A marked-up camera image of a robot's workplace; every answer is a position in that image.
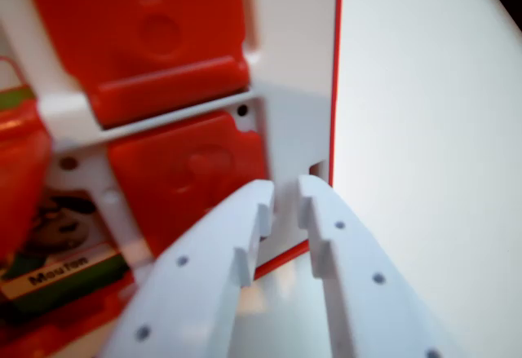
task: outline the red border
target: red border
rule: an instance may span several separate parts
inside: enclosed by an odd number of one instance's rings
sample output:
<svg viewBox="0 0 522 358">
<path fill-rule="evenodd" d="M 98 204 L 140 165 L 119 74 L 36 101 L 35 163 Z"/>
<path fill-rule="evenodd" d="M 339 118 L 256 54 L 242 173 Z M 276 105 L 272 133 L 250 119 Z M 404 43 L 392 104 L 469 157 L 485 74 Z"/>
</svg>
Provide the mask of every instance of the red border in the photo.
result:
<svg viewBox="0 0 522 358">
<path fill-rule="evenodd" d="M 341 35 L 341 10 L 343 0 L 335 0 L 335 38 L 334 38 L 334 74 L 332 77 L 332 109 L 330 118 L 330 175 L 328 182 L 334 185 L 334 130 L 335 130 L 335 109 L 337 107 L 337 82 L 338 82 L 338 68 L 339 68 L 339 47 Z M 297 244 L 286 252 L 280 254 L 274 259 L 262 264 L 255 270 L 254 278 L 258 279 L 265 276 L 269 272 L 282 266 L 286 262 L 297 258 L 299 255 L 308 252 L 308 240 Z"/>
<path fill-rule="evenodd" d="M 283 252 L 282 254 L 276 256 L 274 259 L 268 260 L 265 264 L 261 264 L 259 267 L 255 269 L 254 279 L 258 279 L 262 276 L 267 275 L 269 272 L 272 272 L 276 268 L 307 252 L 308 240 L 303 241 L 300 244 L 297 244 L 295 247 L 290 248 L 286 252 Z"/>
</svg>

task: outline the screw hole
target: screw hole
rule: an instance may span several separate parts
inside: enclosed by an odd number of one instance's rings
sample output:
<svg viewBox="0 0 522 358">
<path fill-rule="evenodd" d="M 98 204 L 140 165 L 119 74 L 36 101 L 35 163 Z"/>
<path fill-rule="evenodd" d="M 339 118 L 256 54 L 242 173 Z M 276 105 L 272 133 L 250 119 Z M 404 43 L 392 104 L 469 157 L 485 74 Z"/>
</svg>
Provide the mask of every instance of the screw hole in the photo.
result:
<svg viewBox="0 0 522 358">
<path fill-rule="evenodd" d="M 150 335 L 150 327 L 148 325 L 142 325 L 136 331 L 136 340 L 143 342 Z"/>
<path fill-rule="evenodd" d="M 78 168 L 78 161 L 74 157 L 64 157 L 60 160 L 60 168 L 63 170 L 75 170 Z"/>
<path fill-rule="evenodd" d="M 188 263 L 188 257 L 187 256 L 179 256 L 177 260 L 177 264 L 179 267 L 184 266 Z"/>
<path fill-rule="evenodd" d="M 442 358 L 442 355 L 437 350 L 431 348 L 426 351 L 426 358 Z"/>
<path fill-rule="evenodd" d="M 384 275 L 381 274 L 380 272 L 376 272 L 376 273 L 374 274 L 373 279 L 374 279 L 374 282 L 377 283 L 378 285 L 382 285 L 382 284 L 384 284 L 384 282 L 386 282 L 386 278 L 385 278 Z"/>
<path fill-rule="evenodd" d="M 237 107 L 237 114 L 239 116 L 246 116 L 246 114 L 248 113 L 248 107 L 246 105 L 240 105 L 239 107 Z"/>
</svg>

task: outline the red plastic piece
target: red plastic piece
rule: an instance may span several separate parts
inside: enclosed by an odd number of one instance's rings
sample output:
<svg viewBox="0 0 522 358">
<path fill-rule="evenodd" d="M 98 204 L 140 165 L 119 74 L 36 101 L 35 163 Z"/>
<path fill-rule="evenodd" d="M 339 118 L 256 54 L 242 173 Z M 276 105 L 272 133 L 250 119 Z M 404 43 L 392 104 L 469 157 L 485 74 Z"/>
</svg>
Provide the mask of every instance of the red plastic piece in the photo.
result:
<svg viewBox="0 0 522 358">
<path fill-rule="evenodd" d="M 224 112 L 117 140 L 108 159 L 155 255 L 236 189 L 267 177 L 263 140 Z"/>
<path fill-rule="evenodd" d="M 40 358 L 108 323 L 122 312 L 121 292 L 134 283 L 130 272 L 103 289 L 18 327 L 0 328 L 0 356 Z"/>
<path fill-rule="evenodd" d="M 35 0 L 66 70 L 115 126 L 249 82 L 241 0 Z"/>
<path fill-rule="evenodd" d="M 34 101 L 0 112 L 0 258 L 31 228 L 50 158 L 51 138 Z"/>
</svg>

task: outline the circular indentation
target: circular indentation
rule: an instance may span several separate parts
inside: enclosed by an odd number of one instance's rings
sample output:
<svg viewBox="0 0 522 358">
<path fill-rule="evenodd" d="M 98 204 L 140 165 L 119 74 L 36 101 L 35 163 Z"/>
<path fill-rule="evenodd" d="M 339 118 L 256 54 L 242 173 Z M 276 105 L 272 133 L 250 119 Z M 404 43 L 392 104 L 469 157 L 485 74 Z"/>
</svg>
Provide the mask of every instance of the circular indentation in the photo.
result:
<svg viewBox="0 0 522 358">
<path fill-rule="evenodd" d="M 246 105 L 240 105 L 239 107 L 237 107 L 237 114 L 239 116 L 246 116 L 246 114 L 248 113 L 248 107 Z"/>
<path fill-rule="evenodd" d="M 63 157 L 60 159 L 60 168 L 63 170 L 75 170 L 78 168 L 78 160 L 74 157 Z"/>
<path fill-rule="evenodd" d="M 426 358 L 442 358 L 442 355 L 434 348 L 430 348 L 426 351 Z"/>
<path fill-rule="evenodd" d="M 382 285 L 384 282 L 386 282 L 386 278 L 380 272 L 375 272 L 373 279 L 374 279 L 374 282 L 377 283 L 378 285 Z"/>
<path fill-rule="evenodd" d="M 148 325 L 142 325 L 136 330 L 136 340 L 138 342 L 143 342 L 150 336 L 150 331 L 151 329 Z"/>
<path fill-rule="evenodd" d="M 102 196 L 107 203 L 116 203 L 120 199 L 120 192 L 114 188 L 107 188 Z"/>
<path fill-rule="evenodd" d="M 168 16 L 155 14 L 142 21 L 140 38 L 153 54 L 168 55 L 181 44 L 178 25 Z"/>
<path fill-rule="evenodd" d="M 179 267 L 184 266 L 188 263 L 188 257 L 187 256 L 179 256 L 178 260 L 176 260 Z"/>
</svg>

